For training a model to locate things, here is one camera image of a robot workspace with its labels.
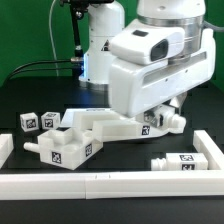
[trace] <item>black table surface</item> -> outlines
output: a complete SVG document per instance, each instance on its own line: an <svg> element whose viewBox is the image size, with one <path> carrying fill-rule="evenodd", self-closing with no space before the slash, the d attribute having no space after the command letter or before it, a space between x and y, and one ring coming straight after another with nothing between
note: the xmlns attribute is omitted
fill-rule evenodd
<svg viewBox="0 0 224 224"><path fill-rule="evenodd" d="M0 88L0 134L12 133L14 150L0 174L149 171L152 158L166 152L195 152L195 130L206 130L224 151L224 94L211 82L188 93L182 109L183 134L105 143L87 162L70 171L41 163L23 149L43 131L23 132L20 114L67 108L107 108L107 93L78 87L70 77L16 78ZM223 223L224 196L155 197L101 200L0 201L1 223Z"/></svg>

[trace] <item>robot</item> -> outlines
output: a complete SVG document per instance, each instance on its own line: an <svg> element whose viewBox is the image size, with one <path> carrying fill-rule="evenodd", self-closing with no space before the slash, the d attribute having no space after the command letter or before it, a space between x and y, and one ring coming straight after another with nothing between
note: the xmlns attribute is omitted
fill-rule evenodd
<svg viewBox="0 0 224 224"><path fill-rule="evenodd" d="M168 111L181 109L186 92L208 81L215 67L204 0L139 0L137 14L110 42L117 57L110 68L110 105L157 129L168 124L181 132L186 121Z"/></svg>
<svg viewBox="0 0 224 224"><path fill-rule="evenodd" d="M115 36L109 39L101 37L104 35L100 35L98 18L102 18L100 12L104 18L112 18L112 11L108 10L112 4L117 16L114 20L119 24L116 32L121 31L117 35L113 32ZM123 11L117 4L107 2L89 8L90 49L84 56L88 63L79 80L83 86L95 89L105 89L108 83L110 107L125 117L116 127L111 123L97 128L104 130L102 135L111 135L104 136L108 141L183 133L186 119L180 115L187 91L208 81L215 68L215 41L213 30L204 27L204 1L139 0L138 18L125 29L123 22L118 22L122 21ZM106 39L109 51L102 53ZM138 134L124 133L121 137L120 133L118 138L116 130L130 125L127 120L133 125L133 119L137 122L134 127L142 124L137 128Z"/></svg>
<svg viewBox="0 0 224 224"><path fill-rule="evenodd" d="M114 60L109 51L113 37L124 29L124 9L113 0L61 0L61 6L70 4L72 17L75 56L73 76L79 77L81 87L107 91L109 68ZM88 12L89 15L89 49L83 54L79 37L78 21Z"/></svg>

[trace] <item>white robot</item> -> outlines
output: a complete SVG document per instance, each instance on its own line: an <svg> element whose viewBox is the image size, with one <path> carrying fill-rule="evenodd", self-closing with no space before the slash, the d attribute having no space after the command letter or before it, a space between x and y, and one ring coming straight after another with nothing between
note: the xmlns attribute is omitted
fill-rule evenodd
<svg viewBox="0 0 224 224"><path fill-rule="evenodd" d="M110 68L110 105L158 130L166 125L180 133L186 121L173 106L180 109L186 92L209 80L215 67L204 0L139 0L137 14L110 42L117 56ZM161 105L169 100L172 107Z"/></svg>
<svg viewBox="0 0 224 224"><path fill-rule="evenodd" d="M116 125L94 125L95 138L115 141L183 133L186 119L180 111L186 93L208 81L215 67L213 30L204 27L204 0L139 0L138 18L123 30L118 3L92 5L89 13L90 48L80 81L95 89L109 83L110 106L125 117ZM116 29L104 28L111 32L109 39L99 25L105 26L103 18L112 21L114 15L118 26L110 26ZM106 40L110 51L102 53ZM133 134L121 131L127 129L134 129Z"/></svg>

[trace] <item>white foam block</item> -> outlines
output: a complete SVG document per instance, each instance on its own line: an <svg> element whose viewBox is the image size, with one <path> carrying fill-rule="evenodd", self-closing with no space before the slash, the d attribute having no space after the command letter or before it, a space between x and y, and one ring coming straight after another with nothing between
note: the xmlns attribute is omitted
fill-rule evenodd
<svg viewBox="0 0 224 224"><path fill-rule="evenodd" d="M84 111L90 111L90 110L94 110L94 111L111 111L110 108L95 108L95 109L67 109L65 111L65 114L62 118L60 127L61 128L71 128L74 127L73 125L73 119L74 119L74 113L76 112L84 112Z"/></svg>
<svg viewBox="0 0 224 224"><path fill-rule="evenodd" d="M92 155L98 152L103 144L92 136L92 131L80 131L70 128L64 132L49 130L38 136L39 150L26 144L25 149L39 152L40 160L55 166L74 170Z"/></svg>
<svg viewBox="0 0 224 224"><path fill-rule="evenodd" d="M194 132L193 145L205 155L209 170L224 170L224 155L206 131Z"/></svg>
<svg viewBox="0 0 224 224"><path fill-rule="evenodd" d="M12 134L0 135L0 168L13 150Z"/></svg>
<svg viewBox="0 0 224 224"><path fill-rule="evenodd" d="M143 124L133 120L93 122L93 137L100 142L136 139L142 131Z"/></svg>
<svg viewBox="0 0 224 224"><path fill-rule="evenodd" d="M120 115L108 110L76 111L73 115L73 127L83 131L92 130L93 122L101 120L120 120Z"/></svg>

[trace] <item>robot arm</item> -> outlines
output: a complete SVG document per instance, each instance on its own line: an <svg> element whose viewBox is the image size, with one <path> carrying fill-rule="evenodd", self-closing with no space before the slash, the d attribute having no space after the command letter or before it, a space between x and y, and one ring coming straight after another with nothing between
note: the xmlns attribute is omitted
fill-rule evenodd
<svg viewBox="0 0 224 224"><path fill-rule="evenodd" d="M203 0L139 0L138 19L112 39L109 75L115 111L134 117L209 80L215 66Z"/></svg>

